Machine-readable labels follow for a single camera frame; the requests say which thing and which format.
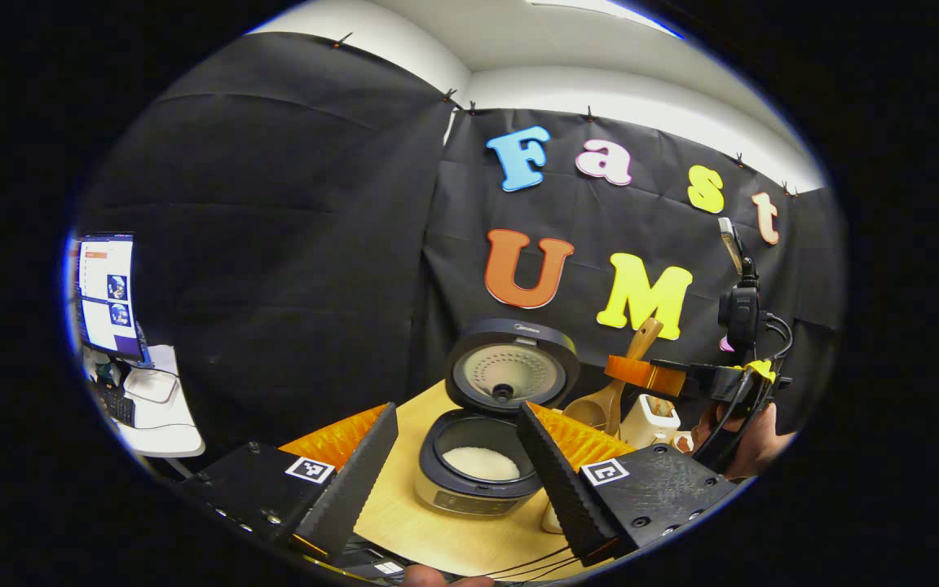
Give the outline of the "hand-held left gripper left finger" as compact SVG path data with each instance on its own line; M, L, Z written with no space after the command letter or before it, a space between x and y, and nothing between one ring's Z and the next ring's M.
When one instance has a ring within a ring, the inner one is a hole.
M341 554L398 438L395 404L275 448L248 442L180 483L264 544L329 562Z

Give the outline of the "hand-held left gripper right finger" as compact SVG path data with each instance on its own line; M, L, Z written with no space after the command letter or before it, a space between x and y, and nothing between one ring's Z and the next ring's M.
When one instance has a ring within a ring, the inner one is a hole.
M624 447L530 402L517 434L584 566L662 543L738 489L673 446Z

